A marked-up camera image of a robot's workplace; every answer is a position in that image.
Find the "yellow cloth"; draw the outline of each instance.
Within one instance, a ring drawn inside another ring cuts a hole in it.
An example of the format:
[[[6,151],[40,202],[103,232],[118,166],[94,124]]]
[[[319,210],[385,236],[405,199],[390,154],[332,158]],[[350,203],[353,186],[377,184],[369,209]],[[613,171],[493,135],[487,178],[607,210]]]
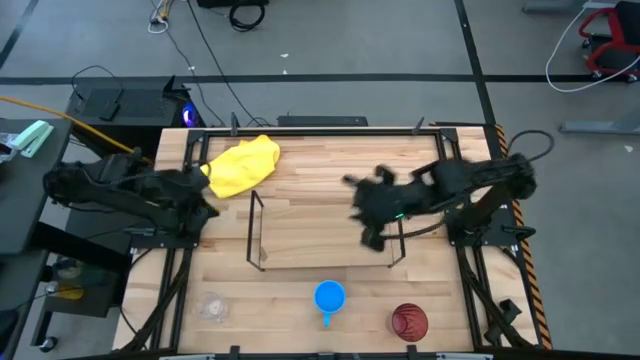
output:
[[[209,187],[224,199],[258,185],[276,169],[279,158],[280,146],[260,135],[253,141],[241,140],[200,170],[209,174]]]

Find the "gray floor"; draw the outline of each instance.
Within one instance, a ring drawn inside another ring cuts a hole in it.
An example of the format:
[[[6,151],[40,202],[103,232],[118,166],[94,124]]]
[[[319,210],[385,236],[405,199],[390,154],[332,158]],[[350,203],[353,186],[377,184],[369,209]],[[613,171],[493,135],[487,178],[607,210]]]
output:
[[[0,43],[9,38],[28,0],[0,2]],[[522,1],[466,0],[470,26],[485,74],[544,73],[555,39],[572,15],[525,15]],[[40,0],[0,77],[68,77],[100,64],[120,76],[188,75],[166,35],[147,33],[148,1]],[[449,0],[272,0],[256,31],[239,34],[226,19],[196,8],[207,38],[227,74],[431,73],[470,74],[462,31]],[[171,32],[199,75],[217,75],[196,32],[187,4],[176,0]],[[568,36],[553,72],[584,74],[580,40]],[[105,76],[99,71],[87,76]],[[582,84],[560,84],[574,87]],[[523,202],[525,221],[538,229],[531,240],[554,345],[558,349],[640,354],[636,298],[640,282],[636,190],[640,139],[564,136],[566,120],[620,118],[637,104],[640,85],[605,84],[560,94],[544,83],[489,83],[496,120],[508,135],[529,128],[556,136],[556,150],[535,163],[538,192]],[[427,121],[484,121],[473,83],[332,82],[234,84],[256,116],[273,121],[299,115],[365,115],[372,125]],[[248,118],[224,85],[203,84],[208,102],[227,118]],[[64,110],[70,86],[0,86],[0,94]],[[196,105],[199,97],[194,96]],[[212,116],[203,114],[209,124]],[[49,117],[0,103],[7,118]],[[543,145],[523,140],[518,150]],[[92,154],[70,147],[66,159]],[[63,209],[43,218],[64,226]],[[29,340],[33,306],[25,339]],[[104,353],[117,321],[60,316],[51,334],[61,340],[43,355],[25,341],[18,359],[57,359]]]

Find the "blue cup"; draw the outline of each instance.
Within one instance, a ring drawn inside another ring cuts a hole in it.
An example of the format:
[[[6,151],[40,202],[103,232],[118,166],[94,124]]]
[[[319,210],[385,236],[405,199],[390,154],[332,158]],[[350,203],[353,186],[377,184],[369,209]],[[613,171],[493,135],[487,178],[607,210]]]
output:
[[[313,293],[313,302],[324,314],[324,326],[329,326],[331,314],[342,310],[347,295],[342,285],[333,280],[325,280],[316,286]]]

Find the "red chair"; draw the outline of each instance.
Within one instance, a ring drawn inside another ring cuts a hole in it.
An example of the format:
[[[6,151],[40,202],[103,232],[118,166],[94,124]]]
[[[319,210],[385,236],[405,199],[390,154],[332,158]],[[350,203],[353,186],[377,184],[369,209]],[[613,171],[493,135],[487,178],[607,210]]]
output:
[[[585,28],[598,16],[609,17],[611,35],[589,34]],[[620,1],[615,8],[600,9],[591,14],[580,26],[580,35],[586,40],[583,48],[590,48],[587,67],[594,79],[603,74],[615,74],[629,66],[640,55],[640,4]],[[640,67],[625,71],[627,82],[635,82]]]

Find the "wooden tabletop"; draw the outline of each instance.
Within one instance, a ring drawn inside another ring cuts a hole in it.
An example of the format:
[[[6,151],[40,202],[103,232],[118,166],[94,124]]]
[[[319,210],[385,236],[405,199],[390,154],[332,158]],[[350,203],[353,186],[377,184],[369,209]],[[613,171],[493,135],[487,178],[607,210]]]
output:
[[[166,129],[160,141],[156,169],[179,169],[187,131]],[[489,159],[480,127],[457,128],[464,158]],[[429,332],[418,351],[472,350],[467,313],[454,249],[445,229],[406,241],[407,257],[393,268],[388,246],[377,254],[359,244],[361,227],[346,217],[352,189],[340,183],[344,174],[364,177],[384,163],[398,173],[437,160],[433,139],[426,136],[271,137],[280,145],[276,171],[255,187],[264,202],[259,272],[246,262],[249,192],[220,200],[210,190],[205,198],[222,211],[203,229],[193,253],[180,353],[228,353],[239,345],[243,353],[287,352],[403,352],[408,343],[388,330],[388,318],[400,304],[420,306],[429,319]],[[208,159],[241,138],[216,137]],[[474,194],[478,198],[483,192]],[[404,222],[410,231],[434,223],[440,216]],[[537,343],[529,306],[516,265],[497,248],[484,248],[494,300],[510,298],[523,313],[513,325]],[[123,310],[140,327],[156,305],[165,250],[153,250],[129,276]],[[318,282],[337,280],[347,293],[342,311],[324,328],[314,307]],[[222,323],[201,315],[201,302],[215,293],[228,307]],[[476,301],[482,332],[486,319]],[[166,315],[163,344],[168,343],[173,311]],[[118,325],[114,348],[128,342],[131,331]]]

